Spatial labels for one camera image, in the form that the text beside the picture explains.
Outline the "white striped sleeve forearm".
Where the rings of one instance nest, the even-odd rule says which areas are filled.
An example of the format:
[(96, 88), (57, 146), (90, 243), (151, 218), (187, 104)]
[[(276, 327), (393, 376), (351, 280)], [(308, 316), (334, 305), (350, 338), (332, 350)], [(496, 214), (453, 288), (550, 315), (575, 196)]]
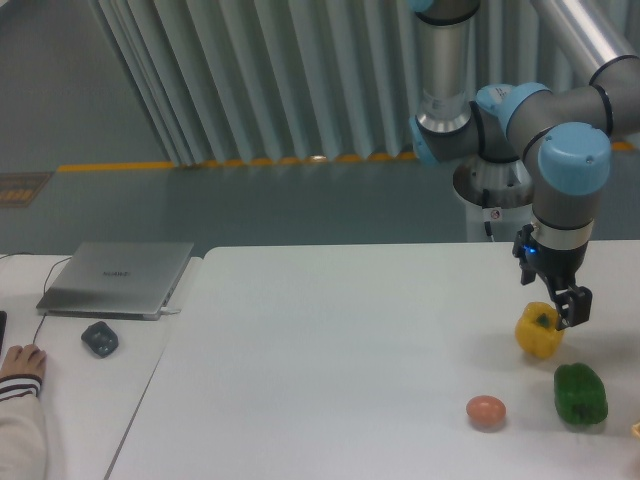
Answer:
[(45, 478), (48, 447), (41, 386), (35, 375), (1, 379), (2, 479)]

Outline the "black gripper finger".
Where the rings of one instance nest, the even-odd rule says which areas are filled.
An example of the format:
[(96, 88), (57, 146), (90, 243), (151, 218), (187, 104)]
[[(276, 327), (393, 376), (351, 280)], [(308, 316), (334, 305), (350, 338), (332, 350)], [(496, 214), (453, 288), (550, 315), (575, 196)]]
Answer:
[(536, 279), (536, 271), (528, 260), (528, 255), (533, 255), (537, 252), (537, 243), (532, 236), (533, 232), (534, 226), (532, 224), (524, 225), (516, 233), (512, 247), (512, 255), (519, 262), (521, 270), (520, 283), (522, 285), (533, 283)]
[(587, 287), (570, 285), (564, 291), (554, 291), (552, 300), (558, 313), (557, 331), (576, 327), (590, 319), (593, 294)]

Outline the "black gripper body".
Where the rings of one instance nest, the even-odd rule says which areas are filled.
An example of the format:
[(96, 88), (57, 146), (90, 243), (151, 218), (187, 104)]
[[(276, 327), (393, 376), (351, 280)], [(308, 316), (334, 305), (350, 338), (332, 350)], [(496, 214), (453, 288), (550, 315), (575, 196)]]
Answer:
[(575, 275), (584, 261), (587, 243), (571, 250), (556, 250), (535, 241), (537, 252), (528, 255), (528, 260), (536, 271), (536, 278), (544, 282), (547, 290), (553, 293), (576, 285)]

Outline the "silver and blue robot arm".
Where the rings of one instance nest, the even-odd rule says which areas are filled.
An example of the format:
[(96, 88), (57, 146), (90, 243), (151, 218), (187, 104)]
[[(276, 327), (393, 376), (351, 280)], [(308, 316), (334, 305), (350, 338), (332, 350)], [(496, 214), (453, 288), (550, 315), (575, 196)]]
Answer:
[(564, 330), (590, 316), (591, 291), (577, 284), (613, 139), (639, 129), (639, 57), (592, 1), (537, 1), (534, 9), (583, 86), (554, 93), (540, 83), (488, 85), (465, 97), (470, 23), (476, 1), (414, 1), (429, 50), (423, 97), (409, 125), (427, 164), (472, 156), (521, 163), (532, 207), (512, 253), (521, 281), (545, 283)]

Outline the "person's hand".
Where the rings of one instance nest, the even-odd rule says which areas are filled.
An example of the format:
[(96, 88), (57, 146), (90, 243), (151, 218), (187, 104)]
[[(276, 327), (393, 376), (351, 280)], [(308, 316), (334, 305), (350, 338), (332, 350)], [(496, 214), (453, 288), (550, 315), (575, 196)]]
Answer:
[(47, 354), (35, 344), (15, 345), (7, 350), (1, 366), (1, 384), (32, 383), (39, 388), (43, 385), (46, 372)]

